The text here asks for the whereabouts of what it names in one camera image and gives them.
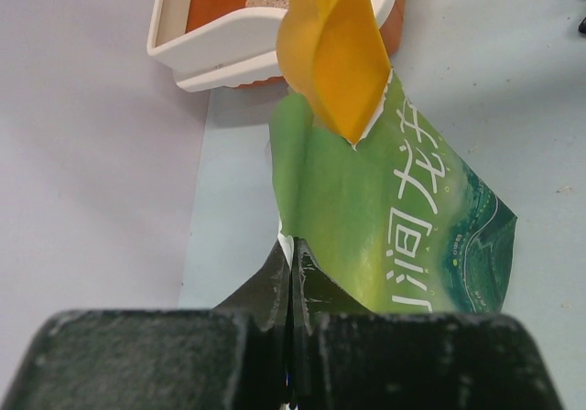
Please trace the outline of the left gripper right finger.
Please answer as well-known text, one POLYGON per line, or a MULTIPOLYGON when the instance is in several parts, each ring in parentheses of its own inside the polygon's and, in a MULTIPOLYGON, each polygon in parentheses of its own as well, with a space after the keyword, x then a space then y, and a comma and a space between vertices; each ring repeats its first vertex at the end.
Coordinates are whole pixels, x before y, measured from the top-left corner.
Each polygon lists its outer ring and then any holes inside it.
POLYGON ((501 314, 375 314, 294 242, 288 384, 301 409, 559 409, 541 353, 501 314))

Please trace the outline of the green litter bag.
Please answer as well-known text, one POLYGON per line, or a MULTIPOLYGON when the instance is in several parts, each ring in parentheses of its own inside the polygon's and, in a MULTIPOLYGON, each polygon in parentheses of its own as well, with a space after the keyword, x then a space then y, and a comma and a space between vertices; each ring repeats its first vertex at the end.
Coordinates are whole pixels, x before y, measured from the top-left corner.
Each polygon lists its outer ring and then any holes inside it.
POLYGON ((269 124, 280 237, 373 312, 497 312, 516 215, 389 79, 367 136, 352 145, 287 95, 269 124))

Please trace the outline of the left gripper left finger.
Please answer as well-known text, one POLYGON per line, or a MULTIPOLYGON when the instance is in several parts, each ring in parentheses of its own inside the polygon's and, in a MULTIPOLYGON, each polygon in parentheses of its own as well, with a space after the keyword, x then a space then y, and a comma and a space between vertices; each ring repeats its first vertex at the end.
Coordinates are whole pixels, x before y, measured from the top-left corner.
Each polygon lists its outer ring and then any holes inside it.
POLYGON ((31 341, 4 409, 282 409, 289 265, 275 245, 210 309, 68 310, 31 341))

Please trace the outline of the orange plastic scoop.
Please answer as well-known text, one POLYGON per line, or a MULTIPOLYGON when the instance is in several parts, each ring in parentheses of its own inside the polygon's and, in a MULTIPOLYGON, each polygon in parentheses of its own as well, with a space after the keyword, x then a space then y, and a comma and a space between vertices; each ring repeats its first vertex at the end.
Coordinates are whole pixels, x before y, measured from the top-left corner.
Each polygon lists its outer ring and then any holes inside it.
POLYGON ((391 72, 371 0, 288 0, 277 32, 288 84, 336 134, 355 145, 391 72))

